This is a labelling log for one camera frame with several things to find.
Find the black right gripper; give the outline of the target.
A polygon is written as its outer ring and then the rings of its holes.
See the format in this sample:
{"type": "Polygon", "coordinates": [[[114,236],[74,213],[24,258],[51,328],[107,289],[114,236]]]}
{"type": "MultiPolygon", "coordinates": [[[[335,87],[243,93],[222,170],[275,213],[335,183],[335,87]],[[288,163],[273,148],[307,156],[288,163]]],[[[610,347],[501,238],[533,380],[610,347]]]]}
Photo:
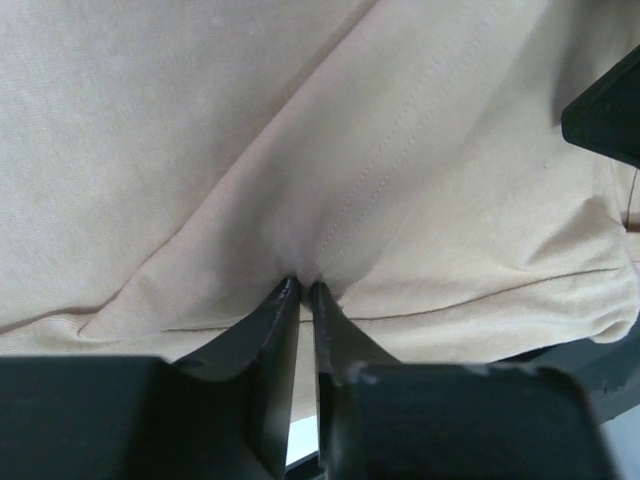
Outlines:
{"type": "Polygon", "coordinates": [[[639,166],[639,55],[634,48],[564,108],[567,143],[639,166]]]}

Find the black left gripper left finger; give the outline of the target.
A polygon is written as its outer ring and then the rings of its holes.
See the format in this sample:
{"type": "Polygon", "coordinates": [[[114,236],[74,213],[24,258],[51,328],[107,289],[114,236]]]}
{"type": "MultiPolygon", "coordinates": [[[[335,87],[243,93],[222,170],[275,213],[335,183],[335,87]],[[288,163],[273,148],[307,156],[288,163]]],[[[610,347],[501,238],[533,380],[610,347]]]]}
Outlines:
{"type": "Polygon", "coordinates": [[[5,479],[281,479],[300,285],[168,362],[151,356],[5,356],[5,479]]]}

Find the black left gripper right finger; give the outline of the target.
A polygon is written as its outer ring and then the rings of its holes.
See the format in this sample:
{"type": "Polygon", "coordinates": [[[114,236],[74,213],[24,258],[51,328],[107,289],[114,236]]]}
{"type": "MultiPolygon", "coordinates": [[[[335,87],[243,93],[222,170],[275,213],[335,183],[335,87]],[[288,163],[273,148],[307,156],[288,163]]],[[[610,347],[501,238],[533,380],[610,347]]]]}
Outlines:
{"type": "Polygon", "coordinates": [[[319,461],[330,479],[604,479],[608,451],[583,389],[522,363],[397,360],[309,292],[319,461]]]}

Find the beige t shirt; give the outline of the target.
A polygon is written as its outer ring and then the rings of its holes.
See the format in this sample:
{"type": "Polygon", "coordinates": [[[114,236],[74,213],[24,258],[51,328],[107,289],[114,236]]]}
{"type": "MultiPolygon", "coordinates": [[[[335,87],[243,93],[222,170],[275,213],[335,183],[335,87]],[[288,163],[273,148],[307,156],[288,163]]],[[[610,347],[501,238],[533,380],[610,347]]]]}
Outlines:
{"type": "Polygon", "coordinates": [[[639,176],[560,112],[635,1],[5,1],[1,351],[179,358],[288,275],[404,361],[611,343],[639,176]]]}

